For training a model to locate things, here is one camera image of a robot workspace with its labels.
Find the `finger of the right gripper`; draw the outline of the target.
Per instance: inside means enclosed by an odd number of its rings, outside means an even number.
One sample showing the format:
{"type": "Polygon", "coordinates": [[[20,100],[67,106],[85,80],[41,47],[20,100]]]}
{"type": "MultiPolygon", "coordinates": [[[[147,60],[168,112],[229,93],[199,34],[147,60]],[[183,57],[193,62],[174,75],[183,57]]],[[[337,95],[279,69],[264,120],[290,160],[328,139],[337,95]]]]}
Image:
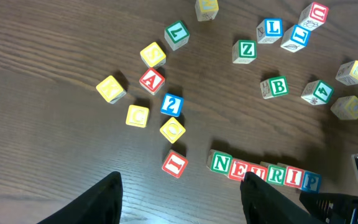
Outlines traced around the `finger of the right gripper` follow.
{"type": "Polygon", "coordinates": [[[300,202],[324,223],[358,224],[358,197],[346,194],[302,192],[300,202]]]}

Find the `green N block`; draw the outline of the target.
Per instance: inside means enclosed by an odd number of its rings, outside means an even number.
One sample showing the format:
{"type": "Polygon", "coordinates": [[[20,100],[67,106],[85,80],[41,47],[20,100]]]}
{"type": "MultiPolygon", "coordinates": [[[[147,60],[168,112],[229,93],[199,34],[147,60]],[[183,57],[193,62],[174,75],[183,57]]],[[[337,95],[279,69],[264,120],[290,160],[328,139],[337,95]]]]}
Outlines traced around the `green N block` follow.
{"type": "Polygon", "coordinates": [[[228,175],[232,163],[232,156],[228,153],[211,149],[208,154],[206,167],[219,174],[228,175]]]}

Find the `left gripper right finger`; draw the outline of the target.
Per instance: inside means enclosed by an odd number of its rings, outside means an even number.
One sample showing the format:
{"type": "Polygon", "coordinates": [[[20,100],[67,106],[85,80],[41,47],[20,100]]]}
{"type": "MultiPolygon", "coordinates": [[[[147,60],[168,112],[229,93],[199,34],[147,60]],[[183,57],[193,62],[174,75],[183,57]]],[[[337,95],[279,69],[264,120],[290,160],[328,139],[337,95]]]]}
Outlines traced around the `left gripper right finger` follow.
{"type": "Polygon", "coordinates": [[[240,185],[247,224],[321,223],[253,172],[240,185]]]}

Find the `green R block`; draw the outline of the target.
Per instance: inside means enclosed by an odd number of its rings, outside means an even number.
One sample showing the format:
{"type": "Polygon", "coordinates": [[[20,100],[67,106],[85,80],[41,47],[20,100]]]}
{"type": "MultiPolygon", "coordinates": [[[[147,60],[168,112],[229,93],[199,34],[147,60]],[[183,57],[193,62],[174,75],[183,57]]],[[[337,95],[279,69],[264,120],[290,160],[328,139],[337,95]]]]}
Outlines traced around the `green R block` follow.
{"type": "Polygon", "coordinates": [[[268,162],[261,162],[261,166],[267,168],[266,182],[272,185],[284,185],[286,168],[268,162]]]}

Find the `red E block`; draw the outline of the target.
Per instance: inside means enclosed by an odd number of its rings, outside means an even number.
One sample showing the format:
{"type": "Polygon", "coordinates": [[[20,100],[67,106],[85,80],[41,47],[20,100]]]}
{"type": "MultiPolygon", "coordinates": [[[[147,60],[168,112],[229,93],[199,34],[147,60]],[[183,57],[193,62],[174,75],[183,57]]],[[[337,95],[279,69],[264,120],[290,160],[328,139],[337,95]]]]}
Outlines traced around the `red E block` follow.
{"type": "Polygon", "coordinates": [[[249,171],[250,163],[234,158],[231,162],[229,173],[227,177],[231,180],[243,181],[246,172],[249,171]]]}

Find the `yellow S block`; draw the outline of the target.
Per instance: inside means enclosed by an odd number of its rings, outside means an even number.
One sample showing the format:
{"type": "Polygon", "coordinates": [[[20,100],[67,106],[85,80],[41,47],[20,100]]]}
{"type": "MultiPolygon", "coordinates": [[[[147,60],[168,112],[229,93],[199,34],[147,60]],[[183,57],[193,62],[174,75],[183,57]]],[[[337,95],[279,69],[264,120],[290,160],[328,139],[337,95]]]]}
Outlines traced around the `yellow S block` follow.
{"type": "Polygon", "coordinates": [[[346,86],[358,85],[358,60],[342,64],[335,79],[346,86]]]}

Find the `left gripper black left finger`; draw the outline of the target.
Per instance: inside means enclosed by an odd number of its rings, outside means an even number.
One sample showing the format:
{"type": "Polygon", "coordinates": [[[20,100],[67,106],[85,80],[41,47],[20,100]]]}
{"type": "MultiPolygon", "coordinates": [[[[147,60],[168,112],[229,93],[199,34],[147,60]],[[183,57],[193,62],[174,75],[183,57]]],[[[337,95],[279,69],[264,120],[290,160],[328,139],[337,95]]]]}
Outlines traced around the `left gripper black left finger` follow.
{"type": "Polygon", "coordinates": [[[122,196],[121,174],[114,171],[39,224],[119,223],[122,196]]]}

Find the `blue P block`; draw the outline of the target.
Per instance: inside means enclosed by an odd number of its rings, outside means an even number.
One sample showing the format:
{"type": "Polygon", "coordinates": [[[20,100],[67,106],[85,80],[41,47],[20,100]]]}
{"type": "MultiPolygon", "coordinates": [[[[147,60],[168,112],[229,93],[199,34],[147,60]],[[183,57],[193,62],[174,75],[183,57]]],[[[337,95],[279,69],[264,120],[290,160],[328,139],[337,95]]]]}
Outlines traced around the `blue P block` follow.
{"type": "Polygon", "coordinates": [[[321,186],[321,180],[322,177],[320,174],[306,170],[300,189],[305,192],[318,193],[321,186]]]}

